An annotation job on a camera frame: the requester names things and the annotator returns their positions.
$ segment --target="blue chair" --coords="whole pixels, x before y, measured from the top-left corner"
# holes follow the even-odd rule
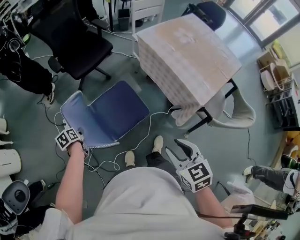
[[[60,108],[61,115],[84,136],[92,149],[118,145],[118,140],[149,115],[149,109],[134,90],[120,81],[86,105],[81,91]]]
[[[213,1],[201,2],[197,4],[197,7],[212,20],[210,28],[213,31],[219,29],[224,24],[226,11],[217,3]]]

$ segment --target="trash can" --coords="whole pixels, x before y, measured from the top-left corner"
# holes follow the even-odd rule
[[[119,9],[118,22],[120,31],[127,31],[129,29],[130,9]]]

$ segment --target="gray floor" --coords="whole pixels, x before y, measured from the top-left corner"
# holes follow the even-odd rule
[[[187,3],[198,2],[193,0],[166,0],[163,21],[180,16]],[[266,98],[262,91],[256,57],[261,49],[252,37],[240,26],[239,23],[230,15],[217,34],[224,40],[230,49],[243,63],[241,70],[234,76],[245,99],[255,109],[257,120],[250,128],[251,143],[250,156],[256,159],[260,165],[268,165],[275,156],[282,133],[273,130],[271,125],[271,115],[266,110]],[[122,38],[104,33],[104,37],[112,42],[114,51],[131,54],[131,42]],[[31,58],[52,55],[50,48],[39,39],[33,37],[26,48],[26,52]],[[45,68],[48,57],[40,58],[37,61]],[[139,94],[151,113],[166,111],[168,101],[160,89],[150,80],[146,79],[145,73],[140,69],[137,60],[122,55],[113,54],[107,58],[100,67],[112,74],[110,81],[100,73],[93,71],[90,73],[83,86],[83,93],[88,101],[92,101],[102,92],[113,86],[117,81],[127,81]],[[59,74],[60,79],[56,83],[55,102],[49,108],[48,116],[53,120],[55,113],[66,99],[77,90],[79,82],[75,81],[68,74]],[[58,134],[54,125],[49,123],[45,117],[44,108],[36,105],[41,96],[26,92],[12,82],[0,82],[0,114],[5,114],[8,120],[8,129],[11,134],[5,139],[14,141],[12,148],[18,150],[22,158],[22,170],[17,175],[18,178],[28,179],[31,182],[44,179],[47,183],[56,182],[55,174],[63,167],[63,162],[55,154],[55,136]],[[233,100],[227,101],[226,110],[231,113]],[[152,119],[150,136],[135,151],[137,165],[145,165],[145,155],[150,153],[152,142],[156,135],[164,137],[165,146],[171,147],[179,155],[183,155],[175,147],[174,138],[182,138],[185,131],[198,122],[194,117],[184,127],[177,128],[174,119],[164,114],[155,115]],[[128,133],[114,148],[95,150],[94,154],[100,162],[113,160],[115,155],[121,151],[135,147],[139,141],[147,134],[149,119],[139,124],[135,129]],[[208,159],[214,173],[212,189],[219,200],[225,197],[224,191],[217,187],[216,182],[226,183],[229,180],[240,177],[243,169],[251,164],[247,160],[247,130],[230,130],[203,126],[190,135],[189,140],[198,145],[201,153]],[[67,161],[66,153],[58,150],[58,153]],[[119,156],[117,162],[124,166],[124,155]],[[104,167],[112,170],[113,165],[108,163]],[[107,182],[113,173],[100,170],[101,175]],[[37,202],[37,205],[47,204],[55,201],[55,194],[58,185],[44,194]],[[84,209],[84,217],[93,214],[101,194],[103,192],[102,183],[97,174],[84,172],[84,200],[87,208]],[[194,198],[187,193],[191,202]]]

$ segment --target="white shirt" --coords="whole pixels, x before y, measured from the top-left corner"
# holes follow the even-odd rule
[[[297,170],[291,170],[291,171],[289,172],[289,174],[287,175],[286,180],[285,180],[285,185],[283,186],[283,192],[284,192],[284,193],[287,193],[287,194],[289,194],[289,195],[291,195],[291,196],[294,195],[294,191],[295,191],[295,188],[294,188],[294,186],[292,185],[292,182],[291,182],[291,180],[290,180],[290,176],[291,176],[292,173],[294,173],[294,175],[293,175],[293,177],[292,177],[292,178],[293,178],[293,181],[294,181],[294,184],[295,184],[295,185],[297,184],[297,178],[298,178],[299,172],[298,172]]]
[[[222,228],[200,219],[177,181],[151,167],[127,170],[105,188],[93,217],[73,225],[65,213],[49,209],[43,240],[222,240]]]

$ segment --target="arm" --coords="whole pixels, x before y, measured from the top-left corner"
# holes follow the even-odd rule
[[[69,147],[71,155],[56,195],[56,208],[77,224],[82,220],[84,153],[79,142]]]
[[[199,211],[205,215],[216,217],[227,217],[228,214],[209,187],[195,193]],[[214,223],[222,228],[233,227],[231,219],[206,218],[205,220]]]

